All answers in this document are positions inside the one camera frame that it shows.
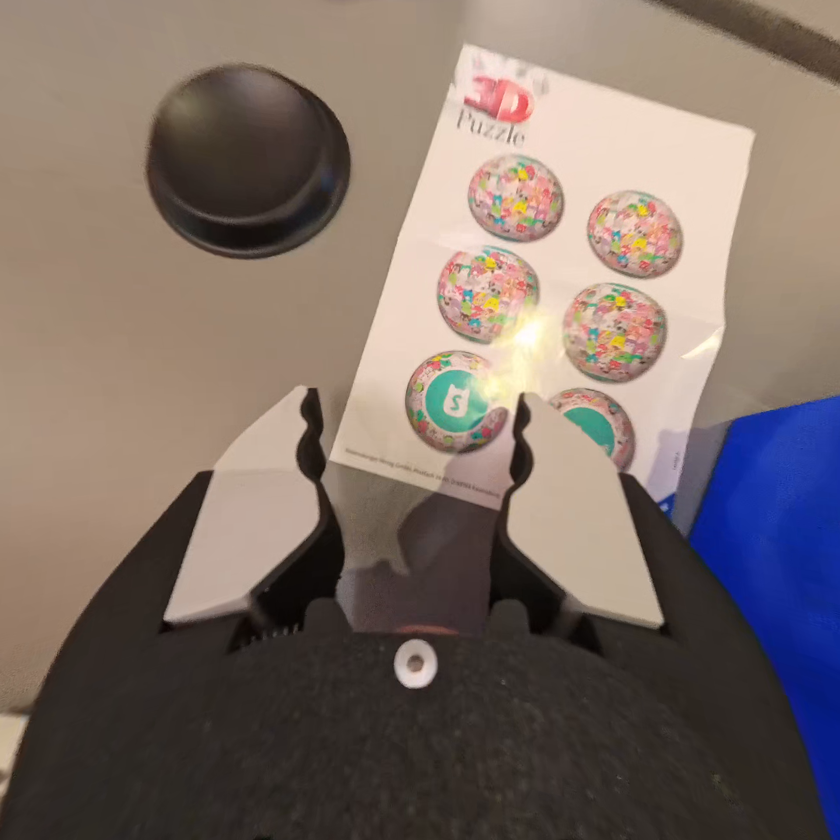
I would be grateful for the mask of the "blue object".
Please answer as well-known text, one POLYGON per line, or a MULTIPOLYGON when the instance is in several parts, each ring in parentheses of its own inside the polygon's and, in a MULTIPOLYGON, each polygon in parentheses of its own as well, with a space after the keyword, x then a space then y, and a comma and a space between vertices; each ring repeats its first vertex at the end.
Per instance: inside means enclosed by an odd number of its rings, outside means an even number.
POLYGON ((837 799, 839 397, 734 421, 690 540, 758 635, 837 799))

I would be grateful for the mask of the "black round stand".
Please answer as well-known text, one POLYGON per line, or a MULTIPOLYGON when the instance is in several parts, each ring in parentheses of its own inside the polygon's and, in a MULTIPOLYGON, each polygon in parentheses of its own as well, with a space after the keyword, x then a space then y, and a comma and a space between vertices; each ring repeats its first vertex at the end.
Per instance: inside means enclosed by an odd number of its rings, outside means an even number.
POLYGON ((265 259, 316 237, 350 186, 350 144, 317 94, 276 70, 227 64, 184 80, 150 127, 145 180, 192 245, 265 259))

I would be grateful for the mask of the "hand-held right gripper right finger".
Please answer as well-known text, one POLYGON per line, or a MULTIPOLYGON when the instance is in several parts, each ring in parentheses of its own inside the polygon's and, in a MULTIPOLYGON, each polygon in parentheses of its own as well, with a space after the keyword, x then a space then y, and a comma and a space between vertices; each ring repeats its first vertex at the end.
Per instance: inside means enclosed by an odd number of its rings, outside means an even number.
POLYGON ((526 392, 512 427, 511 486, 490 556, 490 603, 517 601, 530 630, 563 614, 658 631, 665 616, 623 475, 585 431, 526 392))

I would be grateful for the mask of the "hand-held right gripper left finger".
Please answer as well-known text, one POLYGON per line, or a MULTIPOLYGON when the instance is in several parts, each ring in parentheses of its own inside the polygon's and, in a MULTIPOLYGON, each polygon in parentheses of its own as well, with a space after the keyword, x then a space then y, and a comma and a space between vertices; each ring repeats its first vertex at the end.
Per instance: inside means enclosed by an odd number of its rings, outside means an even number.
POLYGON ((173 627, 246 616, 303 628, 332 600, 343 569, 340 525, 322 483, 322 408, 299 385, 249 425, 213 467, 163 619, 173 627))

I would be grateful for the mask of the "white printed instruction leaflet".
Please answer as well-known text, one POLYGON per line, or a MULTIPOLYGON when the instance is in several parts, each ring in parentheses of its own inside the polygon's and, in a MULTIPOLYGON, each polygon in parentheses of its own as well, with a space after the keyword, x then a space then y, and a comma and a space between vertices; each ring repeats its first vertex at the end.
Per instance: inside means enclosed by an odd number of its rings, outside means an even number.
POLYGON ((331 460, 497 508, 535 392, 672 501, 753 136, 465 45, 331 460))

